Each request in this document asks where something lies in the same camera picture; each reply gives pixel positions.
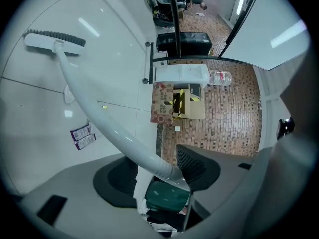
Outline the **white water dispenser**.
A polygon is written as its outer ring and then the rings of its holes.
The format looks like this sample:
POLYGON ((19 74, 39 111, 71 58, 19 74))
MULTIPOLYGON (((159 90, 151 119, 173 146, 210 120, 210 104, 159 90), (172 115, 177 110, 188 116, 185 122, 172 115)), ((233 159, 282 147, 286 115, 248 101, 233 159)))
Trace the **white water dispenser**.
POLYGON ((173 82, 174 84, 195 83, 207 85, 210 73, 205 64, 174 64, 156 69, 155 82, 173 82))

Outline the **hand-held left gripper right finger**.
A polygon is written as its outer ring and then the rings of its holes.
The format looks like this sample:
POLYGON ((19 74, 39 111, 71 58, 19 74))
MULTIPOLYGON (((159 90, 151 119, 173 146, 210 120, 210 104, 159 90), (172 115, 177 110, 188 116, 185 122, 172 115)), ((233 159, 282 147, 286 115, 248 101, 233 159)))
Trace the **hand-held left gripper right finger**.
POLYGON ((253 158, 177 145, 177 166, 190 188, 182 239, 240 239, 250 197, 238 190, 253 158))

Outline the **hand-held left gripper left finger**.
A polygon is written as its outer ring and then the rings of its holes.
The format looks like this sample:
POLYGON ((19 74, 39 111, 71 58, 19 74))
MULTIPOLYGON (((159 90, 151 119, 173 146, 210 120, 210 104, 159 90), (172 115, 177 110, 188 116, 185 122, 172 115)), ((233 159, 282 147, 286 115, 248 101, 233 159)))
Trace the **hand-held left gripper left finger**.
POLYGON ((155 239, 138 212, 151 179, 115 154, 57 173, 24 196, 23 211, 49 239, 155 239))

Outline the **white broom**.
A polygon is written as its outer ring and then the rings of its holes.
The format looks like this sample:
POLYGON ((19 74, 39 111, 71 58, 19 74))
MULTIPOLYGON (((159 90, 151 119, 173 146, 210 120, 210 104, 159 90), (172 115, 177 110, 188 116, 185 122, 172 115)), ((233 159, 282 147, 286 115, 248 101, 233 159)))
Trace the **white broom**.
POLYGON ((23 36, 25 45, 47 49, 56 55, 64 79, 80 108, 97 130, 126 158, 155 177, 178 188, 189 190, 189 185, 179 168, 148 150, 85 92, 66 56, 67 53, 81 55, 86 43, 84 39, 65 33, 33 29, 28 29, 23 36))

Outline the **black tall cabinet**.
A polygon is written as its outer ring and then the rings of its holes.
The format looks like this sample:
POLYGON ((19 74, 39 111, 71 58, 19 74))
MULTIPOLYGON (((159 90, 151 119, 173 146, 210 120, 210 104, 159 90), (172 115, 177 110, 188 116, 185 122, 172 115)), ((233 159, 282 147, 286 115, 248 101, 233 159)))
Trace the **black tall cabinet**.
MULTIPOLYGON (((167 51, 169 56, 177 56, 175 33, 159 34, 156 46, 158 51, 167 51)), ((181 56, 203 55, 207 56, 212 47, 212 42, 207 33, 181 32, 181 56)))

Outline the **red patterned cardboard box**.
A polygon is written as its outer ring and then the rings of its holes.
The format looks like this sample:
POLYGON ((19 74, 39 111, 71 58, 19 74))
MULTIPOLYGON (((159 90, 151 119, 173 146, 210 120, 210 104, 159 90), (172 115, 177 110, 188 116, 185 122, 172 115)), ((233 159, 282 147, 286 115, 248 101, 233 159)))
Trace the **red patterned cardboard box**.
POLYGON ((151 123, 172 124, 173 118, 173 83, 153 83, 151 123))

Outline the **cardboard box with striped tape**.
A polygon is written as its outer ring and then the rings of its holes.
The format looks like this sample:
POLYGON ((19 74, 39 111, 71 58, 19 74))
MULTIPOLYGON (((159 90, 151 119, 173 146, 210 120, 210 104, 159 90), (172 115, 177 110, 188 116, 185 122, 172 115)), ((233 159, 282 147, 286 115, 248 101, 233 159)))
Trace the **cardboard box with striped tape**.
POLYGON ((173 89, 173 118, 190 118, 190 88, 189 84, 177 85, 173 89))

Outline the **clear water bottle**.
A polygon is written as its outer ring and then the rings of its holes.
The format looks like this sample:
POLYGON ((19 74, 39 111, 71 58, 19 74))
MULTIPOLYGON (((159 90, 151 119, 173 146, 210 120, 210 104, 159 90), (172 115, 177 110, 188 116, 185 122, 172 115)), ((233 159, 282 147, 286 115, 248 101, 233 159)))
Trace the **clear water bottle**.
POLYGON ((209 71, 209 84, 214 86, 229 86, 232 83, 232 75, 228 71, 209 71))

